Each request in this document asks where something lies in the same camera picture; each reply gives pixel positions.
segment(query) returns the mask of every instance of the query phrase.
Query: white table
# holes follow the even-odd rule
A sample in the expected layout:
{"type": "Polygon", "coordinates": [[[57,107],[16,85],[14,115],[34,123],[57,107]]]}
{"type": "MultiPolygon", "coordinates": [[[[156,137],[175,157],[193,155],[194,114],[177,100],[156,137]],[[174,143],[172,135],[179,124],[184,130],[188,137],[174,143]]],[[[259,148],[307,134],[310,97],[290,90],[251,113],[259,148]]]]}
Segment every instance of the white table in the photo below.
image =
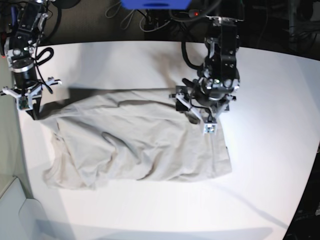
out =
{"type": "MultiPolygon", "coordinates": [[[[201,63],[205,45],[188,46],[191,61],[201,63]]],[[[67,98],[70,86],[168,88],[182,78],[196,77],[176,42],[53,48],[53,59],[40,70],[64,85],[54,86],[54,95],[45,90],[43,103],[67,98]]],[[[239,50],[237,60],[241,77],[237,102],[221,116],[233,172],[209,181],[119,180],[96,191],[49,189],[42,173],[55,158],[51,133],[20,113],[33,195],[55,234],[77,240],[282,240],[320,141],[320,62],[248,48],[239,50]]]]}

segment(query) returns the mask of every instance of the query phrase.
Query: blue box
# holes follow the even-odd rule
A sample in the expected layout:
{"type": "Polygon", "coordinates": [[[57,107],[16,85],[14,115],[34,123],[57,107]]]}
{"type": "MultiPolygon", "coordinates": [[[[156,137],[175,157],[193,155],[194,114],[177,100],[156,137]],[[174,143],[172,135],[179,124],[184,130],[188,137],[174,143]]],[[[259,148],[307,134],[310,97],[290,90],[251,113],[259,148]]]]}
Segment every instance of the blue box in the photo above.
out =
{"type": "Polygon", "coordinates": [[[121,0],[126,9],[186,9],[191,0],[121,0]]]}

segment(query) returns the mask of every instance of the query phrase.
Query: white tabletop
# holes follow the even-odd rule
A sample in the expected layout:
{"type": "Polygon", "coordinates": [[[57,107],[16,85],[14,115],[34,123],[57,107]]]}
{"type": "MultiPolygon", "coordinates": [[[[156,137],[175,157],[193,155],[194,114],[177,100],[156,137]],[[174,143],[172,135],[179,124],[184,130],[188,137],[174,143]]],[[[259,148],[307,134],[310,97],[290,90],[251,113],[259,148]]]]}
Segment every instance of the white tabletop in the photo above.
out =
{"type": "MultiPolygon", "coordinates": [[[[177,42],[97,42],[53,46],[41,66],[67,87],[152,89],[196,77],[177,42]]],[[[204,44],[188,45],[192,62],[204,44]]],[[[241,87],[221,116],[231,174],[195,183],[110,181],[91,190],[49,189],[50,131],[26,113],[20,126],[34,197],[61,239],[282,240],[297,209],[320,141],[320,62],[240,48],[241,87]]]]}

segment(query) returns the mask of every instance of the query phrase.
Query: crumpled fabric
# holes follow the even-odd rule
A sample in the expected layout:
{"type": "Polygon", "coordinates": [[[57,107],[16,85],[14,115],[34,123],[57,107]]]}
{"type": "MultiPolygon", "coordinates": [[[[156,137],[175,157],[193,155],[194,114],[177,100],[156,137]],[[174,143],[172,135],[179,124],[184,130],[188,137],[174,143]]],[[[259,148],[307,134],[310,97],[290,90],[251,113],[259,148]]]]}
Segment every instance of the crumpled fabric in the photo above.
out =
{"type": "Polygon", "coordinates": [[[72,103],[39,121],[55,150],[49,187],[95,189],[108,180],[196,182],[232,171],[220,122],[203,134],[168,90],[130,90],[72,103]]]}

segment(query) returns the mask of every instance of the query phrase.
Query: beige cloth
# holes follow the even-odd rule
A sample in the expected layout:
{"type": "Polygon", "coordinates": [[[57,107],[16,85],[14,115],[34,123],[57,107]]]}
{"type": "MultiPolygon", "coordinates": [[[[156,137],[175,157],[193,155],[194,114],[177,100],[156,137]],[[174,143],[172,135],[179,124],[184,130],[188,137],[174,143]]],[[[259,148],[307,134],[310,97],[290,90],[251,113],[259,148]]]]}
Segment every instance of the beige cloth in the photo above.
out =
{"type": "Polygon", "coordinates": [[[56,158],[44,173],[50,187],[94,189],[107,180],[194,182],[231,172],[219,123],[203,135],[176,111],[167,90],[97,95],[40,121],[52,129],[56,158]]]}

